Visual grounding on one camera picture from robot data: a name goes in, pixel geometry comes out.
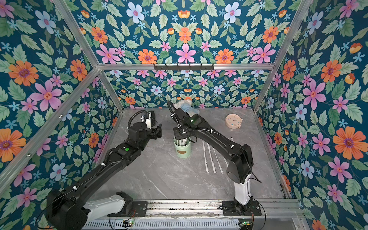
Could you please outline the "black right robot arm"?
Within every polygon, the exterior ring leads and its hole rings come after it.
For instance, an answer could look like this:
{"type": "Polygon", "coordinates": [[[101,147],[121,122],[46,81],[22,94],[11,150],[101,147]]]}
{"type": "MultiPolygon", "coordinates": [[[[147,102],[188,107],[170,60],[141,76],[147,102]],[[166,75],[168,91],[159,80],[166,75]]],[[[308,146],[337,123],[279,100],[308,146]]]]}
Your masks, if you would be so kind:
{"type": "Polygon", "coordinates": [[[190,137],[201,139],[227,160],[226,174],[234,182],[236,205],[247,206],[252,200],[250,177],[254,161],[251,147],[226,138],[198,114],[190,116],[179,108],[171,112],[171,117],[177,124],[173,129],[177,140],[190,137]]]}

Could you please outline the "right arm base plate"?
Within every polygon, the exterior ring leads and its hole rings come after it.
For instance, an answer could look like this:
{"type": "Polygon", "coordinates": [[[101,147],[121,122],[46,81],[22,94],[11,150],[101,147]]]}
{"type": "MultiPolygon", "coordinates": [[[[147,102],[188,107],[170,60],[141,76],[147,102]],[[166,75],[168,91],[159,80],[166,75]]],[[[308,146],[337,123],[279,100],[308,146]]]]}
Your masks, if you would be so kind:
{"type": "Polygon", "coordinates": [[[236,200],[222,201],[222,204],[218,207],[222,210],[224,216],[261,216],[262,208],[260,203],[251,200],[246,205],[241,205],[236,200]]]}

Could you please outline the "green metal straw cup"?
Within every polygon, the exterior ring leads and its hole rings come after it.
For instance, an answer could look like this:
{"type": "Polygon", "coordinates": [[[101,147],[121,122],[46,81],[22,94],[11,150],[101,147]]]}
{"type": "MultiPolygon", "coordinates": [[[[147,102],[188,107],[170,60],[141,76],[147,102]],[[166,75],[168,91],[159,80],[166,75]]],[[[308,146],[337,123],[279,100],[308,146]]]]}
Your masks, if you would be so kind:
{"type": "Polygon", "coordinates": [[[180,146],[177,146],[175,144],[175,141],[176,139],[173,138],[173,143],[174,143],[174,147],[175,147],[175,151],[176,151],[176,154],[179,158],[182,158],[182,159],[185,159],[185,158],[188,158],[190,155],[191,155],[191,141],[189,142],[188,145],[184,146],[184,147],[180,147],[180,146]]]}

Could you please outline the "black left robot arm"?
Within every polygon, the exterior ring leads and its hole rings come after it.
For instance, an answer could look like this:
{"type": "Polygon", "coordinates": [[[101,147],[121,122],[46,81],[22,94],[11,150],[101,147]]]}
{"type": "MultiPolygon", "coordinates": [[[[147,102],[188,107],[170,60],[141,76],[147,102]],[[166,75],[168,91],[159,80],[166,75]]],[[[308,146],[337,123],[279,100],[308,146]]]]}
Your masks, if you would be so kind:
{"type": "Polygon", "coordinates": [[[57,230],[80,230],[86,223],[103,216],[132,212],[132,198],[124,192],[90,200],[112,176],[137,159],[150,140],[162,137],[162,126],[148,128],[143,122],[128,129],[127,139],[110,149],[100,165],[67,188],[53,190],[47,196],[46,219],[57,230]]]}

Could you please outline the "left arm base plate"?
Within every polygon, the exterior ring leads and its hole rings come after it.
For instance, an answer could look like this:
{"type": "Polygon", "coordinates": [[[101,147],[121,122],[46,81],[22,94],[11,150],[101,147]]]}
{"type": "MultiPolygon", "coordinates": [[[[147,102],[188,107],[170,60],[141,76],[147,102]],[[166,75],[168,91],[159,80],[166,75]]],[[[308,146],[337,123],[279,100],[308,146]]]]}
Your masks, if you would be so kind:
{"type": "Polygon", "coordinates": [[[125,204],[118,213],[109,214],[109,217],[145,217],[148,210],[147,201],[131,201],[125,204]]]}

